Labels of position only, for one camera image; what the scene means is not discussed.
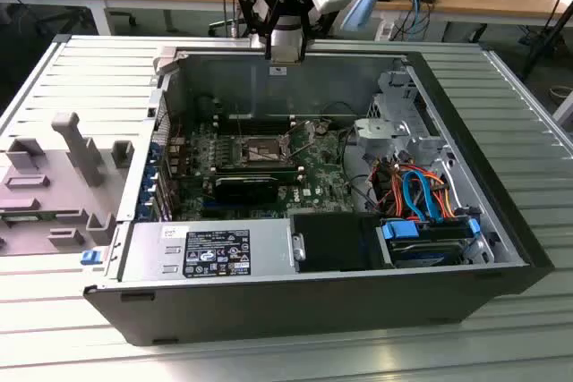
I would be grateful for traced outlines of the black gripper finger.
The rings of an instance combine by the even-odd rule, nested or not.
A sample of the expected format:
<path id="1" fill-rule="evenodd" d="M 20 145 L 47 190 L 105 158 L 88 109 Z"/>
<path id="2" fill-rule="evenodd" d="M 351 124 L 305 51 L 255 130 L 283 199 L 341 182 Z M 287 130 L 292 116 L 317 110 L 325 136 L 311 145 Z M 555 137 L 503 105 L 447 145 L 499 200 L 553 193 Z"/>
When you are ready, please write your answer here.
<path id="1" fill-rule="evenodd" d="M 258 35 L 265 46 L 265 58 L 271 58 L 271 35 L 274 30 L 274 0 L 238 0 L 239 6 L 250 35 Z M 261 15 L 255 10 L 257 3 L 266 7 Z"/>
<path id="2" fill-rule="evenodd" d="M 299 0 L 299 2 L 299 18 L 302 28 L 299 58 L 304 59 L 309 43 L 326 32 L 325 24 L 328 16 L 319 13 L 312 0 Z"/>

